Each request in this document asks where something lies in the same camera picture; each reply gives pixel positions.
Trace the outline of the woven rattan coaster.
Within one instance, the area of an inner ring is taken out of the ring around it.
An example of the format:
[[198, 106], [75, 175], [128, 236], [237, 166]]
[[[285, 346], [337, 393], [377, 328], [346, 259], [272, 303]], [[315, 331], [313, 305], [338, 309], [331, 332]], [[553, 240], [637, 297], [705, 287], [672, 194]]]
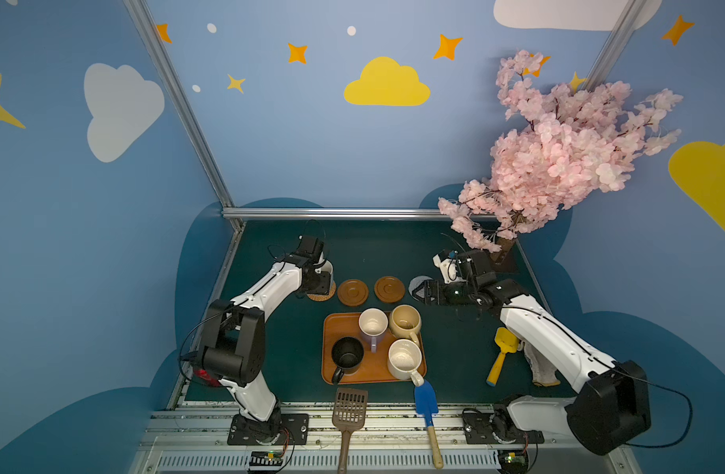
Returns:
[[310, 294], [310, 293], [308, 293], [306, 296], [310, 300], [316, 301], [316, 302], [328, 301], [328, 300], [330, 300], [335, 295], [336, 288], [337, 288], [336, 282], [334, 282], [334, 280], [331, 280], [331, 286], [330, 286], [328, 292], [323, 293], [323, 294]]

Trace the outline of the beige glazed mug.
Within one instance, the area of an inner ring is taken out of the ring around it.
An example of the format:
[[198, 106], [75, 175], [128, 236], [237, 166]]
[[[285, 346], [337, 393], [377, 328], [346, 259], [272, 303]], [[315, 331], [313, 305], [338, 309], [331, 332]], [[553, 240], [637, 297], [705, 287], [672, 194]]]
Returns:
[[398, 339], [411, 340], [418, 346], [422, 318], [420, 312], [413, 306], [402, 304], [395, 307], [389, 315], [389, 330]]

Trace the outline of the wooden coaster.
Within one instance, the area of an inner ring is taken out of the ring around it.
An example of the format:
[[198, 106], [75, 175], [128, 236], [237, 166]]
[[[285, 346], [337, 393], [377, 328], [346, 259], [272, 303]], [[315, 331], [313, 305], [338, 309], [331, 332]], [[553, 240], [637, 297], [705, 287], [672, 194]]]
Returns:
[[395, 276], [382, 276], [374, 285], [374, 293], [379, 301], [387, 304], [400, 302], [406, 294], [406, 288]]
[[338, 288], [338, 298], [344, 306], [359, 307], [368, 300], [370, 291], [361, 280], [345, 280]]

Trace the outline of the purple mug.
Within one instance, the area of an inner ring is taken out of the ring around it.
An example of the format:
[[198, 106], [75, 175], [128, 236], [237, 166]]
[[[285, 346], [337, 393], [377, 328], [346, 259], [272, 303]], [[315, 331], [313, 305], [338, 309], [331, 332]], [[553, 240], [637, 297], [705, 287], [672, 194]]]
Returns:
[[380, 309], [368, 308], [359, 316], [358, 324], [362, 340], [368, 344], [370, 352], [375, 354], [388, 330], [388, 317]]

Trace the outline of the black mug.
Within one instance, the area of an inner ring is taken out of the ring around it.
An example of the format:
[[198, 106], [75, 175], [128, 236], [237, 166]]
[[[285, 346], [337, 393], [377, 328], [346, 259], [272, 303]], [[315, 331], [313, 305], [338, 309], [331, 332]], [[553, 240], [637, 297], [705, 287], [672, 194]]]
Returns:
[[339, 384], [345, 375], [354, 373], [362, 364], [363, 343], [354, 337], [341, 338], [333, 345], [331, 357], [335, 365], [331, 383]]

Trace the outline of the grey woven coaster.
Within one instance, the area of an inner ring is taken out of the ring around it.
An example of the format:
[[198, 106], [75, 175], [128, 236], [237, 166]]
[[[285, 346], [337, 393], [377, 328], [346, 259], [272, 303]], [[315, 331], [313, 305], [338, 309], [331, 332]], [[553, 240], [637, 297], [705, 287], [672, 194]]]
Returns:
[[425, 282], [429, 282], [432, 280], [430, 276], [416, 276], [415, 278], [412, 278], [408, 284], [408, 290], [409, 292], [415, 292], [417, 288], [419, 288], [422, 284], [425, 284]]

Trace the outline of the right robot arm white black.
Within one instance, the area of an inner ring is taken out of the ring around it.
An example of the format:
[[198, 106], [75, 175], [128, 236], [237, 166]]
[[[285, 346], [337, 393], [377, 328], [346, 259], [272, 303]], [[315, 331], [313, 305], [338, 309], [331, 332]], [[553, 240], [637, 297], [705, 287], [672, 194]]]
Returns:
[[619, 363], [553, 317], [514, 280], [500, 280], [485, 251], [443, 251], [433, 258], [441, 278], [416, 276], [408, 286], [427, 305], [475, 305], [491, 312], [520, 339], [538, 371], [560, 373], [573, 398], [517, 397], [493, 424], [501, 435], [543, 432], [575, 438], [605, 455], [652, 426], [648, 381], [634, 361]]

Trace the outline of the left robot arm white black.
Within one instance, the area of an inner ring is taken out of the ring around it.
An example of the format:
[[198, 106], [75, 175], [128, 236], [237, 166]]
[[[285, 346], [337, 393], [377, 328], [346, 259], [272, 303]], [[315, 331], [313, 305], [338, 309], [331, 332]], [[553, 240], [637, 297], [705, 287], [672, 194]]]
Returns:
[[204, 371], [228, 390], [240, 406], [236, 428], [253, 442], [269, 444], [283, 430], [280, 402], [262, 373], [266, 323], [293, 293], [328, 295], [332, 278], [324, 242], [301, 236], [299, 246], [277, 258], [246, 292], [210, 304], [198, 348], [182, 357], [192, 365], [193, 375]]

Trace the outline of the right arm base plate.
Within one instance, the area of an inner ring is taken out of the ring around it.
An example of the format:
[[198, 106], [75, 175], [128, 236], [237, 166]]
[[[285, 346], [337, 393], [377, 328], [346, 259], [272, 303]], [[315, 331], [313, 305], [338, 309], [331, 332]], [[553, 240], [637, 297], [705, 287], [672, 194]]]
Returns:
[[543, 444], [538, 431], [522, 431], [506, 411], [481, 412], [474, 408], [462, 410], [461, 419], [467, 444]]

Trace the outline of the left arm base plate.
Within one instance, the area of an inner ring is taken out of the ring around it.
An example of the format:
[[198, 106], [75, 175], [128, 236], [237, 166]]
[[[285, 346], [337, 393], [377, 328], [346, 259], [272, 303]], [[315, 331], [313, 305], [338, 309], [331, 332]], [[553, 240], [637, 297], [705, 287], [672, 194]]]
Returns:
[[279, 418], [273, 416], [267, 422], [235, 415], [226, 443], [229, 446], [304, 446], [307, 443], [308, 422], [307, 414], [281, 414]]

